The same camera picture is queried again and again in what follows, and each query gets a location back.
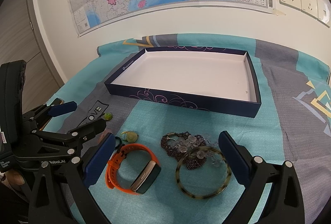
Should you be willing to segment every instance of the door frame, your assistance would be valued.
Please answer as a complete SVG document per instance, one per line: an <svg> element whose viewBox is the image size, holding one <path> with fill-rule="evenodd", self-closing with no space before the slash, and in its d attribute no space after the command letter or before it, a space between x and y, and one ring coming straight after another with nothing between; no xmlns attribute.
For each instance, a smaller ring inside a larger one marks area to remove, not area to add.
<svg viewBox="0 0 331 224"><path fill-rule="evenodd" d="M62 80L61 76L59 75L59 73L58 73L51 57L49 56L49 53L48 53L47 48L45 46L44 40L43 40L43 38L41 36L41 33L40 33L40 30L39 30L36 14L34 12L33 0L26 0L26 5L27 5L27 8L28 8L31 28L32 28L32 31L34 33L34 38L37 41L37 45L39 47L40 53L41 53L46 65L47 65L49 71L51 72L56 84L59 87L62 87L64 85L63 80Z"/></svg>

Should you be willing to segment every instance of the black ring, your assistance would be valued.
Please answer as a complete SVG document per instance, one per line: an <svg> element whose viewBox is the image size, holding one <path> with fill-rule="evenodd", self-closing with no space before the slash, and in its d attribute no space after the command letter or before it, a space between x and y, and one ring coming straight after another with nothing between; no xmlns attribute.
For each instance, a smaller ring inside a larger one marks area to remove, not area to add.
<svg viewBox="0 0 331 224"><path fill-rule="evenodd" d="M115 140L119 141L119 144L117 146L115 146L115 150L118 149L120 147L120 145L122 144L122 139L118 136L115 136Z"/></svg>

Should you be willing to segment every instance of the smartwatch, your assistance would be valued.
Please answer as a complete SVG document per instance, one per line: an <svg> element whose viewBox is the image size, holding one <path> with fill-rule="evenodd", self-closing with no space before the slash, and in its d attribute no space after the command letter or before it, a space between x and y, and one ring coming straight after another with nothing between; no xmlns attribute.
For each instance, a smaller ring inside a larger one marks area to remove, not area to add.
<svg viewBox="0 0 331 224"><path fill-rule="evenodd" d="M151 160L140 172L138 177L132 183L131 187L129 189L124 189L117 182L117 170L120 168L120 164L126 158L126 155L135 150L147 151L151 156ZM141 144L128 144L122 146L108 161L108 166L106 170L106 185L110 189L113 189L115 187L128 194L144 194L153 184L160 171L161 167L158 158L148 147Z"/></svg>

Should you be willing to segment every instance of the watch face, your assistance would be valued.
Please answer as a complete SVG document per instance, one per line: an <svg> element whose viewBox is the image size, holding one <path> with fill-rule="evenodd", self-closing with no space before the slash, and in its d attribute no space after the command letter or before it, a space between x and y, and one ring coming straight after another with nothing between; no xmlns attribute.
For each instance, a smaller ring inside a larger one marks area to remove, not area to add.
<svg viewBox="0 0 331 224"><path fill-rule="evenodd" d="M160 171L161 167L155 161L150 161L132 183L130 189L144 194L158 177Z"/></svg>

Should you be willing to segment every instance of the dark blue box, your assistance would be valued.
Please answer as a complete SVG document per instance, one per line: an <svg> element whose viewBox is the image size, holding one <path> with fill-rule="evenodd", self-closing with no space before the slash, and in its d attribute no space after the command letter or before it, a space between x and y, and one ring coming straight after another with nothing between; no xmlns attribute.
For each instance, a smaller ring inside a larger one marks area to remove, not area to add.
<svg viewBox="0 0 331 224"><path fill-rule="evenodd" d="M110 94L254 118L261 106L245 50L145 48L107 79Z"/></svg>

